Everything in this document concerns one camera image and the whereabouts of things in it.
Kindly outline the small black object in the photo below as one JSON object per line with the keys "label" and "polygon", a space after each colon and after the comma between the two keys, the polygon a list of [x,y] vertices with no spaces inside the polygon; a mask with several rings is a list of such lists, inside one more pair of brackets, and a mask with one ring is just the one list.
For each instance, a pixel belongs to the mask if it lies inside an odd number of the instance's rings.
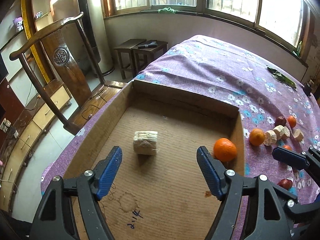
{"label": "small black object", "polygon": [[309,80],[304,84],[303,91],[306,94],[306,96],[308,96],[308,97],[311,96],[313,85],[314,85],[314,83],[312,80]]}

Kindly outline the dark red date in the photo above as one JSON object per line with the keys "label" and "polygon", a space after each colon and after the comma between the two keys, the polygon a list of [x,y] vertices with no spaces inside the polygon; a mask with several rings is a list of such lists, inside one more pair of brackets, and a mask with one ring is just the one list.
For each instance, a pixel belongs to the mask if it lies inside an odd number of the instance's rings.
{"label": "dark red date", "polygon": [[275,122],[274,122],[274,126],[286,126],[287,123],[287,119],[284,116],[279,116],[276,118]]}

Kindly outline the dark wooden stool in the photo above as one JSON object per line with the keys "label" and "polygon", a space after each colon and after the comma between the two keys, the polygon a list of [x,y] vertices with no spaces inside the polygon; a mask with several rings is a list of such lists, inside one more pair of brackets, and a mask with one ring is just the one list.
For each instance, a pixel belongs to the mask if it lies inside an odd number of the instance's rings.
{"label": "dark wooden stool", "polygon": [[146,39],[140,38],[129,39],[114,48],[114,51],[118,56],[120,73],[123,80],[126,79],[125,72],[130,72],[132,74],[132,77],[136,76],[137,71],[133,48],[145,41]]}
{"label": "dark wooden stool", "polygon": [[168,42],[157,40],[157,43],[156,48],[138,49],[138,46],[133,48],[137,74],[156,59],[156,54],[161,52],[164,55],[167,52]]}

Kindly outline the purple floral tablecloth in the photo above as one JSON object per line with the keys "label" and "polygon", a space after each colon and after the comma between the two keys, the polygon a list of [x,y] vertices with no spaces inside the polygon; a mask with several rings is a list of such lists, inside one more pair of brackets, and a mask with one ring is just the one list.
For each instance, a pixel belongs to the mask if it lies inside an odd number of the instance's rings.
{"label": "purple floral tablecloth", "polygon": [[[296,89],[276,81],[267,67],[284,73],[295,82]],[[309,146],[319,148],[319,107],[314,96],[308,98],[301,83],[266,59],[233,44],[203,35],[195,35],[173,46],[112,97],[48,168],[41,183],[42,194],[53,175],[67,174],[67,168],[77,157],[77,151],[84,145],[85,139],[89,140],[90,151],[99,145],[93,139],[102,139],[102,135],[97,135],[97,132],[94,136],[88,134],[96,127],[102,127],[99,131],[105,130],[106,125],[102,125],[99,119],[107,110],[116,110],[112,103],[117,100],[124,103],[124,89],[137,80],[155,83],[158,87],[163,85],[193,92],[238,107],[245,138],[245,176],[253,177],[259,172],[266,172],[272,181],[291,179],[293,187],[289,192],[297,196],[301,204],[311,203],[318,196],[319,186],[307,172],[271,160],[270,147],[254,148],[248,142],[249,130],[269,130],[277,117],[291,114],[297,118],[297,128],[306,139],[297,142],[291,136],[286,142],[297,150],[306,150]],[[87,155],[93,161],[98,155],[90,151]]]}

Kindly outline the small orange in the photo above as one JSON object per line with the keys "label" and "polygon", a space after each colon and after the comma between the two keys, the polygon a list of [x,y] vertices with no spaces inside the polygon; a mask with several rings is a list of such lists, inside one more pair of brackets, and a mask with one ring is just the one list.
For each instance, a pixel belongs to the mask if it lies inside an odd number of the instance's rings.
{"label": "small orange", "polygon": [[297,124],[296,118],[294,116],[292,116],[292,115],[287,118],[287,122],[289,123],[289,126],[291,128],[294,128],[296,126],[296,124]]}

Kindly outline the large white sugarcane chunk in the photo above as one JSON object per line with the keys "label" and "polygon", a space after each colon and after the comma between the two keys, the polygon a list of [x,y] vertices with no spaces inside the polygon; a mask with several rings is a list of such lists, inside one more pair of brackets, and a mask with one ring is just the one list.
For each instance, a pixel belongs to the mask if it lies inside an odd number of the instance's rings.
{"label": "large white sugarcane chunk", "polygon": [[133,137],[133,150],[137,154],[156,155],[158,132],[156,131],[135,131]]}

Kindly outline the round white chunk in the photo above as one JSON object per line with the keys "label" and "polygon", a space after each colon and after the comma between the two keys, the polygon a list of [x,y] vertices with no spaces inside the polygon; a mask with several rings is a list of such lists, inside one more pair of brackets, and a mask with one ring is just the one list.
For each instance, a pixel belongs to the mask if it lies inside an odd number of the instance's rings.
{"label": "round white chunk", "polygon": [[282,134],[281,139],[287,140],[290,137],[290,130],[286,126],[284,126],[281,131],[281,134]]}

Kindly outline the tall silver air conditioner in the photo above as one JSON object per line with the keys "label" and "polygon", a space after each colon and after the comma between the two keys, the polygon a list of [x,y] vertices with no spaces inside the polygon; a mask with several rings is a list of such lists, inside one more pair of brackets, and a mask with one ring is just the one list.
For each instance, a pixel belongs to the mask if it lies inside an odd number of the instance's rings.
{"label": "tall silver air conditioner", "polygon": [[84,13],[82,25],[103,76],[114,71],[114,63],[107,41],[101,0],[78,0]]}

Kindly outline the cardboard box tray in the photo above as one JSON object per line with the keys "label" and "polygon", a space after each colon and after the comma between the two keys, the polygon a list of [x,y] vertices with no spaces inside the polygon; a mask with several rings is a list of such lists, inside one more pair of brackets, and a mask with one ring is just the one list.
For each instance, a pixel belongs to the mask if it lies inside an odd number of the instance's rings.
{"label": "cardboard box tray", "polygon": [[[238,107],[185,90],[145,81],[124,89],[124,103],[112,103],[89,136],[99,145],[89,160],[88,139],[77,151],[65,178],[80,175],[105,159],[114,146],[123,158],[114,179],[115,192],[101,201],[103,217],[115,239],[204,239],[220,202],[206,197],[207,183],[196,151],[212,151],[228,138],[238,150],[228,168],[244,173],[244,136]],[[156,155],[133,150],[135,131],[158,132]]]}

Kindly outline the black remote on stool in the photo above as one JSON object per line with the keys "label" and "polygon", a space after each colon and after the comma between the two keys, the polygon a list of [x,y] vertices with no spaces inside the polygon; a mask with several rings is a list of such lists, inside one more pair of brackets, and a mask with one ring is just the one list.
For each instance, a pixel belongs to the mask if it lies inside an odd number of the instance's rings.
{"label": "black remote on stool", "polygon": [[148,40],[138,45],[138,49],[156,48],[158,43],[156,40]]}

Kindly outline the purple plush toy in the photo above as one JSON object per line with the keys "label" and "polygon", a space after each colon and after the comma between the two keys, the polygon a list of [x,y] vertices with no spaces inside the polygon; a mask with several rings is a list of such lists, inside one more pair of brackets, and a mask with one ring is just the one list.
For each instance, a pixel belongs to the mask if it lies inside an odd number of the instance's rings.
{"label": "purple plush toy", "polygon": [[19,33],[24,29],[23,27],[23,18],[22,17],[17,17],[13,20],[13,24],[15,26],[15,31],[16,33]]}

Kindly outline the green bottle on sill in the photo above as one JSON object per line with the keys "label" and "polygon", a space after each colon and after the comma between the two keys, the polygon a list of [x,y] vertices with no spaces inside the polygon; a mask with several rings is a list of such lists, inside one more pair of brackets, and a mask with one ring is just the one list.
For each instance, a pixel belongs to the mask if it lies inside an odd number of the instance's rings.
{"label": "green bottle on sill", "polygon": [[302,40],[299,41],[298,46],[297,46],[297,50],[296,50],[296,54],[298,57],[300,57],[301,49],[302,49]]}

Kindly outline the low wooden cabinet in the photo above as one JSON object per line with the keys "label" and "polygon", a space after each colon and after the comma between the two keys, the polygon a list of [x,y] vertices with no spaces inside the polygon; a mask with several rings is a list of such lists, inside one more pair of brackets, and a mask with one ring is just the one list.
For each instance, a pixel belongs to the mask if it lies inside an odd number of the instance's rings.
{"label": "low wooden cabinet", "polygon": [[16,134],[4,145],[1,170],[1,209],[13,215],[33,212],[41,196],[41,183],[50,165],[73,135],[37,94],[31,82],[14,85],[25,109],[16,120]]}

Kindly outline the green cloth on sill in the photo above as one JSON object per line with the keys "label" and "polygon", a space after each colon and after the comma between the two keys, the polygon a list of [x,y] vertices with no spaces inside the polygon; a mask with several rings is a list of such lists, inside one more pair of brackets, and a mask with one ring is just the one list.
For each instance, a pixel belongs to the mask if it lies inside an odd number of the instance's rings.
{"label": "green cloth on sill", "polygon": [[164,8],[158,9],[157,12],[159,14],[176,14],[176,12],[178,12],[178,10],[175,10],[171,7],[164,7]]}

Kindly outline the window frame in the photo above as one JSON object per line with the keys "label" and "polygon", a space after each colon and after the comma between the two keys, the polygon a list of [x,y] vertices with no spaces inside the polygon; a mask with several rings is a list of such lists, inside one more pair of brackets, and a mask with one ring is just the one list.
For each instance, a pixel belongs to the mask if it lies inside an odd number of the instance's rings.
{"label": "window frame", "polygon": [[105,17],[171,7],[248,29],[306,59],[315,27],[306,0],[101,0]]}

